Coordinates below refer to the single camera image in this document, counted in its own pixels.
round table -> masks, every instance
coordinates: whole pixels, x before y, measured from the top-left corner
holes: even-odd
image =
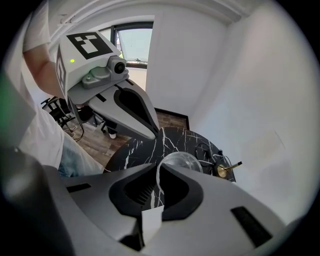
[[[208,139],[194,131],[178,127],[161,127],[159,136],[155,140],[140,141],[134,138],[129,139],[114,153],[105,168],[114,172],[148,163],[159,164],[168,154],[180,151],[195,156],[200,161],[204,174],[217,176],[212,171],[212,165],[208,164],[210,160],[205,153],[208,150],[211,150],[210,153],[212,155],[218,155],[219,149]],[[222,157],[215,157],[214,159],[218,165],[229,166]],[[225,179],[231,182],[236,181],[232,170],[228,172]],[[147,202],[144,210],[161,206],[163,200],[158,200],[158,198],[162,199],[163,195],[159,195],[160,191],[156,186],[149,199],[151,205],[149,204],[150,202]]]

window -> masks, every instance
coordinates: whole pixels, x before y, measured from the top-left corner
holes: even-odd
[[[153,22],[133,22],[111,26],[100,32],[121,52],[128,68],[146,69]]]

brass object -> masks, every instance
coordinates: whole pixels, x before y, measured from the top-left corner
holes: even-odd
[[[238,166],[242,165],[242,162],[238,162],[234,165],[231,165],[229,167],[225,167],[223,164],[219,164],[217,166],[217,172],[218,172],[218,175],[221,177],[221,178],[225,178],[227,176],[227,172],[233,168],[236,168]]]

black chair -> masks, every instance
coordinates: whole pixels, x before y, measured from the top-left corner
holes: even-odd
[[[47,98],[46,100],[41,102],[41,104],[44,104],[44,106],[42,107],[43,110],[46,107],[48,107],[51,110],[49,114],[61,126],[61,128],[66,126],[71,133],[73,132],[69,128],[67,123],[75,119],[75,117],[67,116],[67,114],[70,114],[71,112],[70,112],[70,109],[68,108],[68,105],[65,99],[58,98],[58,97]]]

person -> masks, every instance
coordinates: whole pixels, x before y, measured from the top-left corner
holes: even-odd
[[[33,119],[18,148],[35,157],[42,165],[57,168],[64,177],[101,174],[104,167],[66,134],[48,112],[33,101],[22,77],[24,58],[37,86],[45,93],[64,98],[56,75],[56,65],[51,62],[48,51],[48,9],[48,2],[45,1],[29,15],[4,59],[3,69],[10,86],[14,86],[33,113]]]

